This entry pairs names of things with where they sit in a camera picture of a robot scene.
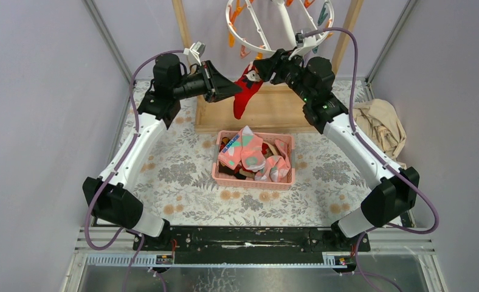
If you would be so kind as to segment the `wooden hanger stand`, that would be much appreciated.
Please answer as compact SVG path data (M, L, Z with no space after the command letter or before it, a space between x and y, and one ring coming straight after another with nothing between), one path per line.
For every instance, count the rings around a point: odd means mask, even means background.
M356 25L364 1L350 1L342 28L352 31ZM179 27L183 45L192 44L183 1L172 1L174 14ZM334 50L332 69L337 75L348 47L348 36L339 36ZM220 130L239 130L245 125L254 130L269 133L311 132L302 113L304 103L288 87L265 83L251 99L241 120L232 116L233 102L225 100L219 103L207 103L203 97L197 97L195 131L197 133L215 133Z

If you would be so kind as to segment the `red sock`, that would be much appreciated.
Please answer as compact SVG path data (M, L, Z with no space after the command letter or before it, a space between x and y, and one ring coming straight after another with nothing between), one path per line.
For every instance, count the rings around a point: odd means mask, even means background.
M273 152L271 150L271 146L265 142L263 142L261 146L261 153L265 158L268 158L273 155Z
M257 68L251 61L241 77L235 82L241 88L241 92L234 96L233 115L235 119L240 120L242 118L250 99L260 90L263 83L264 81L259 76Z

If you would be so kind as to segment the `brown argyle sock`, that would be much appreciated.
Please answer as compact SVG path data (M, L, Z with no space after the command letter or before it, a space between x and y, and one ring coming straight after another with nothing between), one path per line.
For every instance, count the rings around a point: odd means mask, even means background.
M253 180L256 175L256 172L246 169L241 162L239 162L234 169L231 169L222 162L218 162L218 173L224 178L240 180Z

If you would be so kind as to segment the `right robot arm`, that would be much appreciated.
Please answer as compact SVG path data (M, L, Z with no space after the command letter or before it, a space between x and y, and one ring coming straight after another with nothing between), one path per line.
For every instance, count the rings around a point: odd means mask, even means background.
M302 58L290 54L279 49L253 66L262 81L284 83L304 101L308 123L347 155L371 190L360 207L331 225L331 244L344 251L363 231L383 227L415 206L416 192L410 185L418 185L419 174L386 157L351 123L348 108L333 93L335 75L328 59L313 57L303 66Z

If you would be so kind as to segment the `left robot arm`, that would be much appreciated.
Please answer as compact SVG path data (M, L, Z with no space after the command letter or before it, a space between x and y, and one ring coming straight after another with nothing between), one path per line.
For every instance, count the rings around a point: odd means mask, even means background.
M181 110L181 100L204 96L215 103L241 92L211 61L195 62L191 65L195 72L191 73L180 61L179 53L164 52L140 65L141 69L149 63L154 65L153 79L140 104L131 102L134 128L99 176L88 177L83 183L90 217L146 235L156 250L165 249L171 235L164 229L167 221L149 213L132 193L141 168Z

